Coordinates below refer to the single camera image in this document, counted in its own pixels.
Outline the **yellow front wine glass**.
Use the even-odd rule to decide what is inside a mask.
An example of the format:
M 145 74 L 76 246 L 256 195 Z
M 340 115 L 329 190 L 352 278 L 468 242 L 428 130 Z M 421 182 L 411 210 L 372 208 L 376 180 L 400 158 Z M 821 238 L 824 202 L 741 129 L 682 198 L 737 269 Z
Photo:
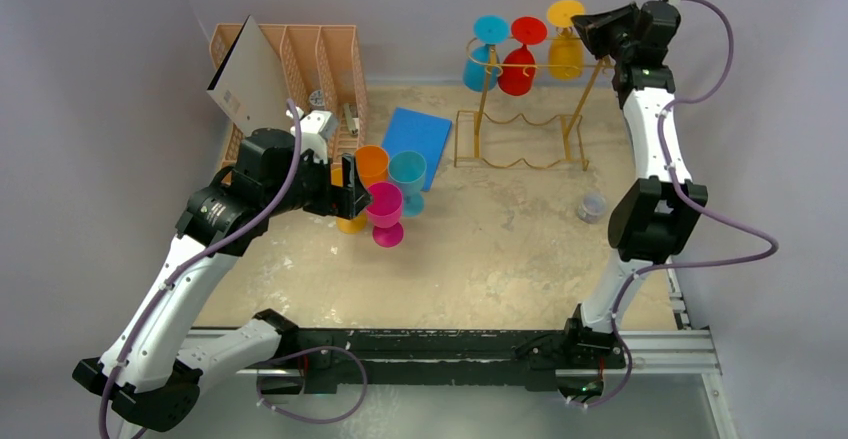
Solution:
M 334 167 L 331 171 L 331 184 L 334 186 L 343 185 L 343 171 L 340 167 Z M 336 218 L 337 229 L 345 234 L 356 234 L 362 231 L 367 225 L 367 217 L 364 213 L 359 214 L 354 219 Z

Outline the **yellow wine glass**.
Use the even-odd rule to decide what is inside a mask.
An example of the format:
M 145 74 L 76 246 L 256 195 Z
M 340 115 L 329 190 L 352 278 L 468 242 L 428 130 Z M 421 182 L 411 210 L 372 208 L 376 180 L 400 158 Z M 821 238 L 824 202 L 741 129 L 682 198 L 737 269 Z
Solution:
M 559 0 L 547 9 L 546 19 L 556 29 L 547 59 L 549 73 L 555 79 L 568 81 L 582 74 L 584 49 L 574 29 L 573 17 L 584 13 L 585 7 L 578 0 Z
M 334 167 L 331 171 L 331 184 L 334 186 L 343 185 L 343 171 L 340 167 Z M 364 213 L 359 214 L 354 219 L 336 218 L 337 229 L 345 234 L 356 234 L 362 231 L 367 225 L 367 217 Z

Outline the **magenta wine glass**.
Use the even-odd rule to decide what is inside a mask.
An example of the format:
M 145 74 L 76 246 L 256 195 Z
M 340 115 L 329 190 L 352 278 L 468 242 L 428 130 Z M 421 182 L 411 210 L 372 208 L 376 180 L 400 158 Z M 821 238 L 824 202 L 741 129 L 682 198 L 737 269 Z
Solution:
M 399 245 L 404 238 L 404 229 L 400 223 L 404 199 L 400 189 L 390 182 L 376 182 L 368 187 L 372 203 L 366 208 L 366 215 L 372 223 L 372 238 L 384 248 Z

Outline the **orange wine glass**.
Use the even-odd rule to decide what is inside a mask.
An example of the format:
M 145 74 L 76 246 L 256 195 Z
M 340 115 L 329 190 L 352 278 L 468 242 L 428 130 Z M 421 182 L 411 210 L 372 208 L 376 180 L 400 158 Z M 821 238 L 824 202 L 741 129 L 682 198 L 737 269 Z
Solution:
M 365 145 L 356 150 L 356 167 L 362 184 L 368 188 L 378 182 L 388 181 L 388 153 L 378 145 Z

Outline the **light blue front wine glass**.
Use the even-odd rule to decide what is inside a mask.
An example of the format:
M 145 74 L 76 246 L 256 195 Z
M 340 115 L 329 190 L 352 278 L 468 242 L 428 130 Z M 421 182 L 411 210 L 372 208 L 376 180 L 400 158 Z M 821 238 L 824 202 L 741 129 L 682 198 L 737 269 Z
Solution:
M 419 215 L 425 206 L 422 190 L 426 180 L 426 159 L 416 151 L 403 151 L 389 162 L 389 179 L 403 196 L 404 217 Z

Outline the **light blue wine glass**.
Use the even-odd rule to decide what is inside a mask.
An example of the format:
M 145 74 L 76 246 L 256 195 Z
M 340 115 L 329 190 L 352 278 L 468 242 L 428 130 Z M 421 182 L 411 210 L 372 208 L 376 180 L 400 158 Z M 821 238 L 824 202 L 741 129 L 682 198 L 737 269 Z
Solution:
M 425 206 L 422 190 L 426 180 L 426 159 L 416 151 L 403 151 L 389 162 L 389 179 L 403 196 L 404 217 L 419 215 Z
M 479 46 L 470 50 L 463 69 L 463 84 L 471 91 L 488 92 L 496 86 L 499 62 L 496 46 L 509 37 L 510 29 L 505 19 L 497 15 L 480 16 L 473 25 L 473 34 Z

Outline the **red wine glass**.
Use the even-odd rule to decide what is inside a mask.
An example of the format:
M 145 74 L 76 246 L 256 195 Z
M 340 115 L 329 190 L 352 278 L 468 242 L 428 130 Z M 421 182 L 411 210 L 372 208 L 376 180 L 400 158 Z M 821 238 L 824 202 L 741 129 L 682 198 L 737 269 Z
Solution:
M 547 26 L 534 16 L 522 16 L 511 25 L 512 38 L 519 46 L 501 62 L 498 87 L 511 96 L 527 94 L 536 75 L 536 60 L 531 46 L 542 43 L 547 37 Z

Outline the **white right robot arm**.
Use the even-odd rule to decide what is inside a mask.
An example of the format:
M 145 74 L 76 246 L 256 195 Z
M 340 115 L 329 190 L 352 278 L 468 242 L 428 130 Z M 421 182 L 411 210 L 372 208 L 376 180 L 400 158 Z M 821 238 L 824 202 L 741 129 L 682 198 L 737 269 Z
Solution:
M 664 60 L 681 15 L 668 0 L 631 3 L 609 12 L 576 15 L 573 25 L 597 59 L 614 63 L 612 87 L 621 109 L 635 166 L 635 180 L 609 216 L 611 254 L 599 284 L 566 323 L 564 358 L 584 366 L 619 349 L 613 329 L 642 279 L 679 254 L 705 205 L 708 192 L 695 184 L 684 164 L 672 113 L 675 97 Z

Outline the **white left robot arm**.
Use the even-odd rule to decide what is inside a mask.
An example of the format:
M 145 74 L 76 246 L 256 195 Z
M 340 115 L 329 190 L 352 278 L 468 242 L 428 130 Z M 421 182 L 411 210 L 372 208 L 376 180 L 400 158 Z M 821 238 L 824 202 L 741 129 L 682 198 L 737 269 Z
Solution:
M 166 432 L 200 396 L 253 365 L 284 368 L 296 360 L 327 366 L 330 343 L 309 343 L 296 324 L 264 310 L 204 345 L 184 341 L 219 282 L 279 214 L 301 210 L 351 219 L 371 203 L 355 157 L 345 153 L 342 181 L 305 146 L 304 135 L 259 129 L 245 137 L 236 161 L 192 194 L 168 255 L 131 322 L 102 355 L 81 360 L 74 380 L 101 399 L 99 414 L 118 415 L 125 436 Z

